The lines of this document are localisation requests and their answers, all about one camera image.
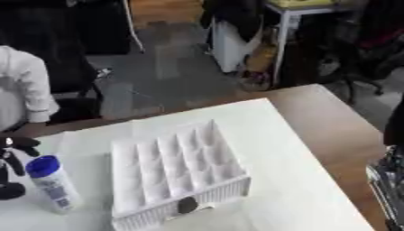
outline table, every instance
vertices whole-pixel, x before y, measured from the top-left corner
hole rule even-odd
[[[267,97],[272,102],[371,225],[376,230],[385,230],[384,216],[364,175],[364,165],[377,160],[384,152],[379,131],[319,85],[221,98],[203,106],[257,97]],[[42,131],[42,134],[123,121],[92,120],[57,125]]]
[[[352,10],[351,6],[346,5],[319,5],[319,6],[294,6],[294,7],[281,7],[270,1],[267,1],[266,6],[275,13],[280,14],[280,30],[278,34],[278,53],[274,65],[273,84],[279,84],[280,67],[285,52],[285,46],[288,39],[288,30],[290,19],[293,16],[311,15],[311,14],[330,14],[336,12],[345,12]]]

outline black office chair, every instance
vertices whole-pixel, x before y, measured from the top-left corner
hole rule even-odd
[[[0,7],[0,19],[6,44],[44,60],[52,94],[77,93],[57,100],[58,123],[100,117],[104,97],[95,83],[97,71],[86,60],[66,6]],[[87,97],[90,90],[95,98]],[[75,112],[67,113],[65,107]]]
[[[338,58],[340,67],[332,74],[331,80],[320,83],[343,80],[348,86],[348,102],[351,104],[356,98],[354,82],[374,86],[374,93],[379,96],[383,94],[383,87],[376,80],[385,79],[396,68],[404,67],[404,41],[400,38],[404,20],[400,19],[401,16],[399,20],[389,17],[396,14],[396,8],[404,10],[404,4],[402,1],[396,1],[395,5],[391,2],[371,0],[359,23],[336,20],[339,24],[336,37],[329,42],[331,46],[323,47],[327,55],[331,53]],[[383,30],[383,25],[390,28]]]

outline blue lid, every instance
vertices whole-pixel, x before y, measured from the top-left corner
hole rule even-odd
[[[27,163],[25,170],[30,174],[31,178],[41,178],[51,175],[59,167],[60,163],[56,156],[43,155]]]

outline white table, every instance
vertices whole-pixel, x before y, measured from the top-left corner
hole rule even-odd
[[[283,54],[288,39],[288,30],[290,19],[294,16],[311,15],[311,14],[330,14],[336,12],[346,12],[352,10],[351,6],[342,5],[320,5],[320,6],[295,6],[281,7],[270,1],[267,1],[266,6],[275,13],[280,14],[280,30],[278,34],[278,53],[274,66],[273,84],[274,86],[280,83],[279,74],[280,67],[283,61]]]
[[[58,154],[86,204],[66,216],[52,214],[30,180],[20,178],[28,193],[1,202],[0,230],[111,231],[110,142],[211,118],[252,176],[250,195],[159,230],[373,230],[266,99],[43,137],[40,151]]]

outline white plastic tray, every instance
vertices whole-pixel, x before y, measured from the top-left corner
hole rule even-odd
[[[201,209],[246,196],[250,187],[250,177],[214,121],[142,140],[115,141],[112,157],[117,231],[180,216],[178,204],[184,198],[193,198]]]

